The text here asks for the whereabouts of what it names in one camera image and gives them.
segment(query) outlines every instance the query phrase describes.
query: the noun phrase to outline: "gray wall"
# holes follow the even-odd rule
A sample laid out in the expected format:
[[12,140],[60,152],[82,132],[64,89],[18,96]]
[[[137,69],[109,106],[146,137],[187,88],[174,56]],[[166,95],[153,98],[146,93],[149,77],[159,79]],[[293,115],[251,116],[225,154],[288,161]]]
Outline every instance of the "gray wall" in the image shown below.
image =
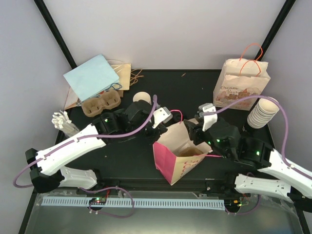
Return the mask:
[[264,40],[285,0],[44,2],[78,65],[102,53],[135,68],[219,69]]
[[[69,70],[34,1],[0,1],[0,233],[18,233],[32,188],[12,180],[27,149],[54,144],[51,115],[64,107]],[[28,172],[19,183],[30,183]]]
[[[312,1],[298,0],[268,49],[271,81],[264,94],[276,98],[286,109],[290,128],[286,157],[312,171]],[[284,137],[281,114],[272,119],[270,129],[278,149]],[[306,214],[312,231],[312,214]]]

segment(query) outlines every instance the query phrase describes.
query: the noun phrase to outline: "black pole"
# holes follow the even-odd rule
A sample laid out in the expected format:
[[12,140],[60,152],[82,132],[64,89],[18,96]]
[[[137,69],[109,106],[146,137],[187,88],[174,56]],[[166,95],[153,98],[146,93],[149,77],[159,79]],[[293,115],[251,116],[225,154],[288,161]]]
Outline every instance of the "black pole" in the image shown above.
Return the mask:
[[[281,27],[281,25],[283,24],[285,18],[287,17],[289,11],[291,10],[293,4],[296,2],[296,0],[286,0],[282,9],[280,10],[280,12],[278,13],[271,29],[269,30],[269,33],[267,34],[267,37],[264,39],[263,43],[262,43],[262,49],[263,49],[263,55],[260,57],[260,59],[258,59],[259,61],[262,60],[265,52],[267,52],[271,42],[273,41],[275,35],[277,34],[279,28]],[[261,54],[261,50],[259,50],[258,54],[256,55],[256,58],[258,58]]]
[[55,37],[55,40],[57,40],[59,47],[61,48],[62,52],[64,53],[69,65],[72,67],[72,69],[76,68],[77,65],[74,61],[74,58],[72,57],[71,53],[69,52],[69,49],[67,48],[67,45],[62,38],[62,35],[59,32],[58,27],[54,23],[54,20],[45,5],[43,0],[34,0],[35,4],[37,5],[38,9],[40,10],[45,22],[47,23],[48,27],[50,28],[53,36]]

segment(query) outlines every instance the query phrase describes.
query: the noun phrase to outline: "black table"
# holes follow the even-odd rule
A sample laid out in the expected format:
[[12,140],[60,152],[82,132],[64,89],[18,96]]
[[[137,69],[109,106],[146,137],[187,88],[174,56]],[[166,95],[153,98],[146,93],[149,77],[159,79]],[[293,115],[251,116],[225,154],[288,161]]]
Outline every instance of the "black table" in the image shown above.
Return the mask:
[[[182,110],[187,118],[193,118],[199,105],[213,101],[213,90],[220,70],[144,70],[142,74],[144,77],[139,78],[138,83],[131,86],[130,91],[124,92],[119,108],[127,108],[135,93],[145,91],[150,95],[156,94],[160,105],[169,109]],[[187,101],[185,101],[186,95],[191,97]],[[248,113],[240,110],[226,110],[218,116],[241,130]],[[70,119],[80,129],[86,127],[95,118],[85,116],[80,107],[70,111]],[[268,126],[259,129],[254,137],[273,146]],[[64,134],[59,133],[56,143],[64,139]],[[224,180],[227,173],[247,173],[252,170],[248,166],[242,167],[225,158],[208,157],[175,185],[170,186],[155,168],[152,146],[142,138],[123,142],[118,146],[108,145],[94,150],[67,166],[82,170],[99,169],[108,186],[118,185],[127,190],[198,193],[206,191],[208,183],[212,182],[209,180],[211,178],[215,181]],[[19,233],[24,233],[26,229],[36,195],[34,190]],[[304,233],[310,233],[303,212],[297,210],[297,214]]]

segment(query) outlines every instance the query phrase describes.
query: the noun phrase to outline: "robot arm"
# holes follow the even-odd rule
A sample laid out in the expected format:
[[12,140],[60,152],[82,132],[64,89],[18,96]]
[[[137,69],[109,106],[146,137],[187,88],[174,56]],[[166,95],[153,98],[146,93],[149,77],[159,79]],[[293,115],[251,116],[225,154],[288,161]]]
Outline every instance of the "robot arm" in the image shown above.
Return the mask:
[[28,164],[37,159],[43,159],[30,168],[30,177],[37,192],[45,193],[57,187],[82,187],[85,189],[95,187],[101,180],[96,170],[84,171],[68,168],[65,165],[92,150],[102,148],[114,142],[130,140],[140,134],[153,143],[162,133],[167,131],[161,123],[171,119],[172,114],[167,108],[158,108],[153,113],[152,121],[148,122],[137,134],[129,135],[128,137],[112,139],[83,138],[83,136],[129,133],[142,125],[151,108],[151,105],[145,101],[133,102],[126,110],[102,114],[82,131],[51,148],[41,151],[36,151],[35,149],[26,151]]
[[[202,113],[204,111],[200,108],[199,116],[196,116],[199,124],[184,121],[190,140],[193,140],[195,145],[207,142],[215,153],[280,179],[254,178],[239,174],[232,187],[235,191],[293,201],[302,210],[312,212],[312,180],[292,167],[311,176],[312,172],[289,160],[292,167],[288,167],[282,160],[282,155],[271,145],[253,137],[241,136],[236,126],[231,126],[221,118],[216,121],[215,115],[204,116]],[[204,127],[207,122],[213,122],[210,128]]]

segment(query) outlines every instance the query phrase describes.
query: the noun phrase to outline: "bag handle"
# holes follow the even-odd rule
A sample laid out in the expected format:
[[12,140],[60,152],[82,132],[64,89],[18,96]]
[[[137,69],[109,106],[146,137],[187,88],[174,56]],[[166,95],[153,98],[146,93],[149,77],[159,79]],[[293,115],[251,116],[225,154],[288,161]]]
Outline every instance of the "bag handle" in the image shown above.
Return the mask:
[[[255,76],[255,77],[257,77],[261,73],[261,68],[260,68],[260,66],[259,66],[259,64],[257,63],[256,60],[251,59],[251,60],[248,60],[247,62],[250,62],[250,61],[254,61],[257,64],[258,68],[259,68],[259,73]],[[245,62],[244,65],[242,66],[242,68],[240,69],[239,75],[242,73],[242,70],[243,70],[243,68],[244,68],[244,66],[246,65],[247,62]]]
[[263,49],[262,49],[261,45],[259,45],[258,43],[251,43],[250,45],[248,45],[248,46],[245,48],[245,50],[244,50],[244,52],[242,53],[242,55],[241,55],[239,61],[241,61],[241,59],[243,58],[243,56],[244,56],[244,54],[246,53],[246,51],[248,50],[248,48],[251,47],[252,45],[259,46],[259,47],[260,47],[260,50],[261,50],[261,54],[259,55],[259,57],[257,57],[257,59],[256,59],[255,61],[257,61],[259,58],[261,58],[261,56],[263,55]]

